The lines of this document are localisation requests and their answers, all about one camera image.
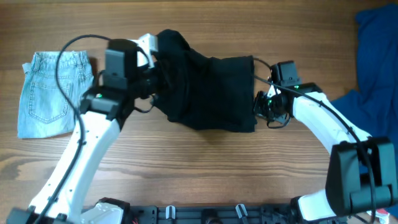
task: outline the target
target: jeans pocket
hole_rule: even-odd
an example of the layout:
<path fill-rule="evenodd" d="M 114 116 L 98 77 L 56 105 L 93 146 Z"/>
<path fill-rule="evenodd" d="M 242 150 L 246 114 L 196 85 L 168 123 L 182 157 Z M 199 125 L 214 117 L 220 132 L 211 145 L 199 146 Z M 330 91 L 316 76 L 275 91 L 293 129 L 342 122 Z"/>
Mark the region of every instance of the jeans pocket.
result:
<path fill-rule="evenodd" d="M 69 96 L 70 83 L 61 86 Z M 68 102 L 56 86 L 32 82 L 30 85 L 29 115 L 45 124 L 54 122 L 67 114 Z"/>

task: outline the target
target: waistband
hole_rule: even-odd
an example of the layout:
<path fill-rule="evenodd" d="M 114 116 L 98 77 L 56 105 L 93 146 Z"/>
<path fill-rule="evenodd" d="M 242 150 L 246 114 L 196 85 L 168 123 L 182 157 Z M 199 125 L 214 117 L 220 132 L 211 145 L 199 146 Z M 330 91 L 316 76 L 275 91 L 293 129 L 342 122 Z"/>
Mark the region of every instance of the waistband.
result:
<path fill-rule="evenodd" d="M 36 52 L 31 63 L 33 71 L 38 70 L 55 70 L 55 63 L 59 52 Z M 58 68 L 76 65 L 81 68 L 84 64 L 90 63 L 87 51 L 81 52 L 64 52 L 62 53 Z"/>

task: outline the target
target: blue cloth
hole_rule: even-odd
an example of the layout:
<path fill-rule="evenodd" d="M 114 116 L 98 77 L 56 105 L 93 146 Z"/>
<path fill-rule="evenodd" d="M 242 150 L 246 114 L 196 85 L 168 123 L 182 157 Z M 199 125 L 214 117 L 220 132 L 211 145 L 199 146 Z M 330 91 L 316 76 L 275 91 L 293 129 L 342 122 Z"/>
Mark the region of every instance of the blue cloth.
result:
<path fill-rule="evenodd" d="M 356 62 L 360 92 L 351 90 L 332 104 L 374 137 L 388 136 L 398 164 L 398 5 L 359 12 Z M 388 209 L 398 216 L 398 207 Z"/>
<path fill-rule="evenodd" d="M 58 55 L 59 52 L 36 52 L 32 63 L 22 65 L 25 82 L 19 100 L 19 138 L 46 138 L 75 127 L 73 111 L 55 83 Z M 77 106 L 93 83 L 87 53 L 63 53 L 58 72 L 63 91 Z"/>

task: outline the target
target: blue jeans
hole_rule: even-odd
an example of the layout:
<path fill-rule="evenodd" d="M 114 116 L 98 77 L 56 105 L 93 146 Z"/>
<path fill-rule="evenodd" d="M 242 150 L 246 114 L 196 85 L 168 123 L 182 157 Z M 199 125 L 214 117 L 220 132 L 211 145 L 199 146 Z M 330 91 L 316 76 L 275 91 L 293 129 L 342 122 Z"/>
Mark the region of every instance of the blue jeans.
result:
<path fill-rule="evenodd" d="M 73 110 L 55 83 L 55 61 L 59 52 L 36 52 L 32 63 L 22 65 L 25 83 L 19 101 L 18 137 L 46 138 L 73 131 Z M 93 73 L 85 51 L 64 52 L 58 78 L 62 90 L 75 106 L 93 84 Z"/>

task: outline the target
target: wood grain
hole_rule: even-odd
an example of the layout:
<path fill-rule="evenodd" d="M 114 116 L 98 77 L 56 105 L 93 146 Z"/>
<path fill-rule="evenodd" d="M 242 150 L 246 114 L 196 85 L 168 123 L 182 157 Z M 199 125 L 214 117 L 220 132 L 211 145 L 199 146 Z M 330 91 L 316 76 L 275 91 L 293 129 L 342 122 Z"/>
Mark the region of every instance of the wood grain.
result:
<path fill-rule="evenodd" d="M 18 139 L 21 65 L 36 51 L 59 50 L 81 34 L 135 39 L 163 29 L 182 33 L 208 57 L 255 55 L 295 60 L 305 82 L 335 99 L 356 88 L 356 12 L 385 1 L 134 1 L 0 4 L 0 220 L 26 208 L 42 188 L 69 135 Z M 82 40 L 104 67 L 100 40 Z M 257 74 L 268 76 L 256 66 Z M 256 84 L 257 90 L 266 85 Z M 114 197 L 133 205 L 287 202 L 324 187 L 328 154 L 293 121 L 280 130 L 259 120 L 251 134 L 194 131 L 159 110 L 134 113 L 95 175 L 86 205 Z"/>

